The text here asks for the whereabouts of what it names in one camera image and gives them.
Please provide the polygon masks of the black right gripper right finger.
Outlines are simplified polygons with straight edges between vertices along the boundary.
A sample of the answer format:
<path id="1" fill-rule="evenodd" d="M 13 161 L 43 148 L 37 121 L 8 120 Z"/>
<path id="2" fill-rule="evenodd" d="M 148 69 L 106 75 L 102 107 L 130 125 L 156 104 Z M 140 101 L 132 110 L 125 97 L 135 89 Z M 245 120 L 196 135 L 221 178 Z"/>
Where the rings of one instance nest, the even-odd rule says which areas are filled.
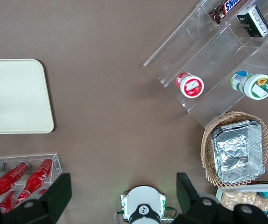
<path id="1" fill-rule="evenodd" d="M 176 174 L 176 194 L 182 210 L 174 224 L 268 224 L 264 212 L 249 204 L 238 204 L 233 210 L 215 200 L 200 197 L 185 172 Z"/>

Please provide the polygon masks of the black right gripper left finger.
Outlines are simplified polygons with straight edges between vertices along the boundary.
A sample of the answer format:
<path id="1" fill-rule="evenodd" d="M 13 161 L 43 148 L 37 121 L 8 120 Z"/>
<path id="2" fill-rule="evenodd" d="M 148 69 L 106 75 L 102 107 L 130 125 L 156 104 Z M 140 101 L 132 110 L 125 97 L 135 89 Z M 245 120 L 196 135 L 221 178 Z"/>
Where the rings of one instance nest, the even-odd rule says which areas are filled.
<path id="1" fill-rule="evenodd" d="M 71 197 L 71 174 L 62 173 L 39 199 L 26 200 L 6 214 L 0 210 L 0 224 L 55 224 Z"/>

